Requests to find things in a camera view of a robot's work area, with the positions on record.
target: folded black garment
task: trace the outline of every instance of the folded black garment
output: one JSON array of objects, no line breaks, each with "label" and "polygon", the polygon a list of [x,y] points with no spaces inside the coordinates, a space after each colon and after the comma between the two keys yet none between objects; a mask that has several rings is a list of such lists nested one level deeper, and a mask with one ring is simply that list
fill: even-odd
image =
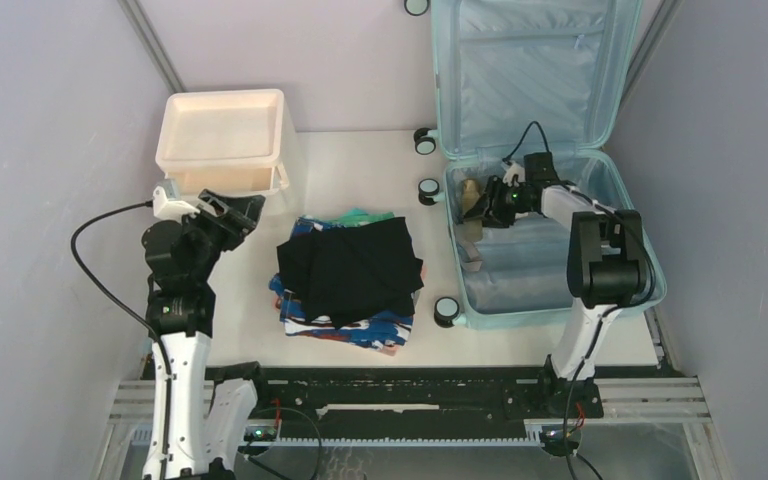
[{"label": "folded black garment", "polygon": [[384,310],[411,316],[423,286],[404,217],[293,237],[278,247],[278,269],[305,317],[328,315],[337,328]]}]

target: black cable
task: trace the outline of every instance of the black cable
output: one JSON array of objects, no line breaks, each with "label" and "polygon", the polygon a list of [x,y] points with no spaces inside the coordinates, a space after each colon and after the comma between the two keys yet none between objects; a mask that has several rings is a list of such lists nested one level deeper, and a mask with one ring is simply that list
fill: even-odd
[{"label": "black cable", "polygon": [[[323,448],[322,448],[322,434],[319,433],[319,427],[316,426],[316,422],[314,422],[309,416],[307,416],[307,414],[305,414],[301,410],[296,410],[295,408],[267,407],[267,408],[264,408],[262,410],[258,410],[256,412],[252,412],[250,417],[254,417],[255,415],[260,415],[260,414],[263,414],[263,413],[274,412],[276,410],[280,410],[281,412],[293,412],[293,413],[295,413],[297,415],[300,415],[300,416],[304,417],[304,419],[307,420],[308,423],[310,423],[310,425],[313,427],[313,430],[316,432],[316,440],[317,440],[317,443],[319,444],[319,446],[318,446],[318,448],[316,450],[316,466],[313,469],[313,474],[311,474],[311,476],[310,476],[310,480],[316,480],[319,477],[319,465],[322,463],[322,451],[323,451]],[[246,460],[251,462],[252,465],[254,465],[256,467],[262,468],[263,470],[271,473],[272,475],[275,475],[276,477],[280,478],[281,480],[292,480],[291,478],[289,478],[289,477],[285,476],[284,474],[282,474],[282,473],[272,469],[271,467],[268,467],[268,466],[264,465],[260,461],[256,460],[254,457],[248,456],[248,454],[246,454],[245,452],[248,449],[249,445],[251,445],[251,443],[252,442],[249,442],[249,444],[246,445],[246,447],[243,449],[243,454],[246,456]]]},{"label": "black cable", "polygon": [[[598,336],[593,336],[593,343],[592,345],[596,344],[596,339],[599,338]],[[567,460],[567,467],[569,468],[570,475],[572,475],[573,480],[578,480],[578,476],[575,474],[575,469],[572,466],[572,459],[570,458],[570,449],[569,449],[569,435],[567,433],[567,424],[569,423],[569,407],[572,403],[572,392],[575,390],[575,381],[578,380],[578,375],[581,373],[581,370],[584,368],[584,362],[586,360],[582,360],[580,364],[578,364],[578,368],[575,370],[575,373],[572,376],[572,380],[570,381],[570,391],[569,394],[567,394],[567,406],[564,408],[564,423],[561,424],[561,435],[563,435],[563,442],[564,442],[564,458]]]},{"label": "black cable", "polygon": [[127,207],[117,208],[116,210],[112,210],[107,213],[103,213],[95,218],[92,218],[88,220],[86,223],[78,227],[77,230],[75,230],[75,233],[72,234],[72,240],[71,240],[71,247],[72,247],[72,257],[75,258],[75,262],[78,264],[79,267],[81,267],[81,270],[89,277],[90,281],[95,284],[96,287],[98,287],[99,290],[101,290],[101,293],[103,293],[107,298],[110,299],[111,302],[116,304],[119,308],[125,311],[128,315],[130,315],[134,320],[137,321],[140,325],[146,328],[148,330],[148,336],[151,338],[158,346],[158,350],[160,350],[160,356],[163,361],[163,367],[167,373],[166,377],[166,404],[164,405],[164,412],[163,412],[163,443],[161,445],[161,449],[163,452],[163,460],[161,460],[160,463],[160,478],[166,478],[166,456],[169,453],[169,420],[171,418],[172,414],[172,395],[169,395],[168,392],[172,390],[172,378],[169,375],[171,372],[171,364],[169,363],[169,355],[166,353],[166,347],[163,345],[163,342],[160,341],[160,335],[157,334],[157,331],[152,328],[152,326],[145,321],[143,317],[141,317],[137,312],[133,311],[130,307],[125,305],[119,298],[116,297],[116,295],[113,295],[113,293],[107,289],[107,287],[104,286],[103,283],[96,277],[87,267],[87,265],[84,263],[84,261],[81,259],[81,254],[78,253],[78,237],[81,235],[81,233],[87,229],[90,225],[100,221],[104,220],[105,218],[112,217],[114,215],[127,212],[129,210],[136,210],[138,208],[145,208],[145,207],[151,207],[152,202],[141,202],[141,203],[135,203],[133,205],[128,205]]},{"label": "black cable", "polygon": [[590,342],[590,347],[587,349],[587,353],[584,355],[586,360],[589,360],[593,355],[593,350],[596,349],[596,344],[599,342],[599,335],[602,333],[602,326],[605,325],[602,319],[607,317],[607,312],[599,316],[599,323],[596,324],[596,331],[593,332],[593,341]]},{"label": "black cable", "polygon": [[531,130],[531,127],[533,125],[537,125],[537,129],[540,130],[540,136],[543,137],[543,148],[546,149],[546,152],[549,152],[549,141],[546,140],[546,132],[543,131],[543,126],[540,125],[540,122],[537,120],[532,121],[528,124],[527,127],[525,127],[525,131],[522,132],[522,136],[519,137],[519,142],[517,142],[517,146],[514,147],[514,149],[509,153],[506,157],[502,158],[502,162],[504,162],[507,165],[511,164],[511,159],[514,157],[514,154],[517,150],[519,150],[519,147],[522,146],[522,141],[525,140],[525,136],[528,135],[528,131]]},{"label": "black cable", "polygon": [[260,461],[258,459],[256,459],[256,458],[254,458],[254,457],[248,457],[246,460],[251,462],[252,465],[254,465],[256,467],[259,467],[259,468],[261,468],[261,469],[271,473],[272,475],[275,475],[276,477],[280,478],[281,480],[293,480],[292,478],[290,478],[290,477],[284,475],[283,473],[273,469],[272,467],[260,463]]},{"label": "black cable", "polygon": [[586,458],[582,457],[581,454],[576,455],[576,457],[578,457],[579,460],[584,462],[585,465],[590,467],[590,470],[593,471],[593,474],[596,475],[596,478],[598,478],[599,480],[605,480],[604,478],[602,478],[602,475],[599,474],[599,470],[596,470],[596,467],[594,467],[593,464],[590,463],[589,460],[587,460]]}]

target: light blue suitcase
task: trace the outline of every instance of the light blue suitcase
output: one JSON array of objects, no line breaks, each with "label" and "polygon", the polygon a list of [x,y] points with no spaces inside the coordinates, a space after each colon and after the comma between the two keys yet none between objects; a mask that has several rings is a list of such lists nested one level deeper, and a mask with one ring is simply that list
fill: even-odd
[{"label": "light blue suitcase", "polygon": [[[457,315],[445,303],[437,313],[444,310],[455,325],[511,328],[569,318],[569,233],[563,227],[529,217],[508,229],[485,228],[483,239],[474,244],[480,255],[477,270],[470,262],[475,251],[470,256],[455,236],[461,223],[461,182],[503,176],[500,159],[530,121],[539,121],[546,130],[562,180],[575,182],[606,205],[633,208],[614,162],[601,147],[614,126],[641,4],[431,2],[438,128],[418,130],[414,141],[418,153],[430,153],[439,144],[451,160],[442,194],[434,200],[446,204],[460,280]],[[522,161],[526,153],[542,150],[538,132],[532,131],[514,159]],[[666,294],[661,266],[649,239],[644,242],[656,288],[648,302],[624,316],[639,314]]]}]

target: white tabletop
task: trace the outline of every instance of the white tabletop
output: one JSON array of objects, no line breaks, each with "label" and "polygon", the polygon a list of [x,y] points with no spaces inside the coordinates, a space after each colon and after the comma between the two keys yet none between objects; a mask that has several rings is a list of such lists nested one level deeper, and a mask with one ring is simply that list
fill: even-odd
[{"label": "white tabletop", "polygon": [[[300,134],[309,162],[305,213],[335,217],[352,207],[393,211],[407,219],[417,257],[425,260],[413,332],[393,357],[329,340],[287,337],[267,288],[278,271],[275,247],[287,241],[295,218],[268,217],[237,250],[224,253],[210,284],[216,313],[210,365],[259,361],[272,367],[465,367],[542,365],[564,326],[476,331],[444,329],[432,318],[438,297],[458,296],[445,206],[425,207],[417,183],[440,179],[446,160],[417,155],[412,132]],[[643,316],[617,320],[596,357],[600,365],[657,363]]]}]

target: robotic arm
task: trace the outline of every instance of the robotic arm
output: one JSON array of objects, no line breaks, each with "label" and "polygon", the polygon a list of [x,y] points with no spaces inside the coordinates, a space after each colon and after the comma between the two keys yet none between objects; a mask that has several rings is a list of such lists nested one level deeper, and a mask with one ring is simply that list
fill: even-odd
[{"label": "robotic arm", "polygon": [[[519,182],[519,175],[524,175],[524,182]],[[491,177],[485,193],[466,212],[466,219],[481,217],[487,226],[505,228],[518,215],[533,212],[570,232],[567,286],[574,297],[572,315],[546,359],[535,399],[541,411],[562,416],[570,398],[576,399],[573,403],[599,398],[593,359],[605,332],[623,309],[643,303],[635,302],[635,297],[644,291],[652,272],[641,240],[640,214],[608,208],[561,181],[548,149],[526,155],[522,167],[511,164],[505,180]],[[651,290],[654,281],[648,283]],[[589,410],[588,417],[603,415],[599,402],[581,405]]]},{"label": "robotic arm", "polygon": [[198,199],[194,207],[181,199],[173,181],[159,184],[153,207],[162,220],[142,239],[152,272],[146,320],[164,347],[152,345],[157,393],[144,480],[233,480],[237,446],[257,404],[250,380],[228,380],[216,387],[203,421],[216,300],[207,279],[220,254],[255,229],[265,199],[225,198],[208,190]]}]

